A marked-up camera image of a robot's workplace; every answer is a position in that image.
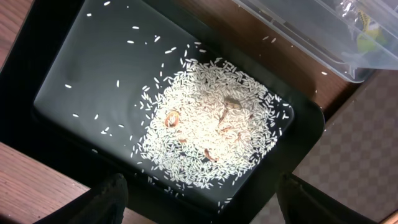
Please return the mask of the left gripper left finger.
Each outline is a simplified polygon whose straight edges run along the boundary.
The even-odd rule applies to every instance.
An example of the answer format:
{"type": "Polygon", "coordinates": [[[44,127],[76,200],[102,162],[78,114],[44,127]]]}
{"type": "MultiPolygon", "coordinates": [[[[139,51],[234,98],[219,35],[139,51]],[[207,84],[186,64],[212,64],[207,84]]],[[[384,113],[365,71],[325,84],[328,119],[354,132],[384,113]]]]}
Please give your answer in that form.
{"type": "Polygon", "coordinates": [[[117,173],[36,224],[121,224],[127,204],[127,181],[117,173]]]}

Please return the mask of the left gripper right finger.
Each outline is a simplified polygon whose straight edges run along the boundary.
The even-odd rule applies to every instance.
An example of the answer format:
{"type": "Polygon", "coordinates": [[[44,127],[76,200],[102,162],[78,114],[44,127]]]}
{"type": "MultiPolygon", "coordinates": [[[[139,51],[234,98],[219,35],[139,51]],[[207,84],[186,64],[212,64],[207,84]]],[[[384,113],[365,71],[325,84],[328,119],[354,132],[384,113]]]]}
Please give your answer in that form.
{"type": "Polygon", "coordinates": [[[286,223],[374,223],[293,174],[282,174],[276,195],[286,223]]]}

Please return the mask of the pile of white rice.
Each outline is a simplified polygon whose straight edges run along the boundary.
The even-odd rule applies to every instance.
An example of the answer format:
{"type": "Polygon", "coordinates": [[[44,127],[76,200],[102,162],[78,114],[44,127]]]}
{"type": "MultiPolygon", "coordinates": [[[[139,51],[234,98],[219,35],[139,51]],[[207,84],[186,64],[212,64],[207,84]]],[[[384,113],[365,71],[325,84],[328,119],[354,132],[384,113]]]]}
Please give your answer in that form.
{"type": "Polygon", "coordinates": [[[292,107],[145,1],[85,1],[65,42],[73,134],[220,214],[294,119],[292,107]]]}

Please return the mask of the green snack wrapper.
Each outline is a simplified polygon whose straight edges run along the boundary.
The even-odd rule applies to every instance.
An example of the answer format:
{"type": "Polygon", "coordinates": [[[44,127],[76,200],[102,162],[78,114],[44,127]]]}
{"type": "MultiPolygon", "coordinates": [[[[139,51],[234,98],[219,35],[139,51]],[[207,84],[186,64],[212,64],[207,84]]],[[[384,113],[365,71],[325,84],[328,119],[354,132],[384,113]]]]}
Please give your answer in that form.
{"type": "Polygon", "coordinates": [[[359,53],[378,51],[379,45],[386,45],[381,26],[354,5],[351,0],[333,1],[336,13],[348,23],[348,30],[352,40],[356,42],[359,53]]]}

